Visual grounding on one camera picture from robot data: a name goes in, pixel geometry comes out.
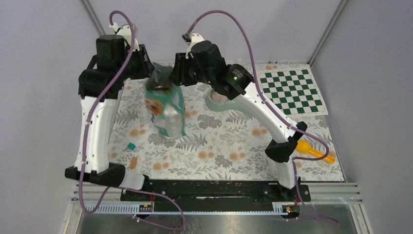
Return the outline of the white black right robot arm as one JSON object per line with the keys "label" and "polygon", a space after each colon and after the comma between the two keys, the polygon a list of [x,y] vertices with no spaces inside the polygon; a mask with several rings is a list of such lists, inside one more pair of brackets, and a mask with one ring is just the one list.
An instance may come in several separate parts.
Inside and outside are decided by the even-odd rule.
{"label": "white black right robot arm", "polygon": [[252,114],[272,136],[265,154],[276,163],[281,198],[291,201],[299,194],[292,153],[307,125],[289,119],[266,97],[247,69],[227,64],[218,46],[205,40],[194,44],[188,53],[176,53],[169,79],[177,86],[207,84]]}

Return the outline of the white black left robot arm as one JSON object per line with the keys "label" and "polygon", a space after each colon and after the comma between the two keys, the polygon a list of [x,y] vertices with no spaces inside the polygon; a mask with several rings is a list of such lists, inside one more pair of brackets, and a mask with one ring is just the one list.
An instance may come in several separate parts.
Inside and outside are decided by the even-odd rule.
{"label": "white black left robot arm", "polygon": [[132,189],[139,200],[151,194],[146,176],[128,172],[122,164],[109,161],[108,144],[114,119],[127,79],[149,78],[153,71],[144,44],[130,49],[123,36],[103,35],[96,40],[96,54],[80,74],[82,126],[79,150],[65,177],[89,183]]}

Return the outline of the teal pet food bag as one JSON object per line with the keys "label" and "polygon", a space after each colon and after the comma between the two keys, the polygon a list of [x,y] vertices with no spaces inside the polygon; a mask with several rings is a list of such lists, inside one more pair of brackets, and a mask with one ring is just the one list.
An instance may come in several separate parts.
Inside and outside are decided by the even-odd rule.
{"label": "teal pet food bag", "polygon": [[185,133],[185,104],[181,87],[169,80],[173,67],[153,63],[154,70],[145,82],[145,105],[150,120],[166,138],[177,139]]}

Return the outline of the yellow plastic scoop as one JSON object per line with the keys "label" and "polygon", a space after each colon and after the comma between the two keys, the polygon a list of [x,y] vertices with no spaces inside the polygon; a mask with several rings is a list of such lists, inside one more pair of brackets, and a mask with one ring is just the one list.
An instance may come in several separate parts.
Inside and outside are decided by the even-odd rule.
{"label": "yellow plastic scoop", "polygon": [[[305,154],[305,155],[311,155],[314,156],[316,158],[320,158],[323,157],[324,154],[313,149],[310,145],[309,142],[305,141],[305,140],[298,140],[298,144],[296,147],[296,151],[298,151],[301,154]],[[335,163],[335,158],[331,157],[331,156],[326,156],[323,161],[328,162],[330,164]]]}

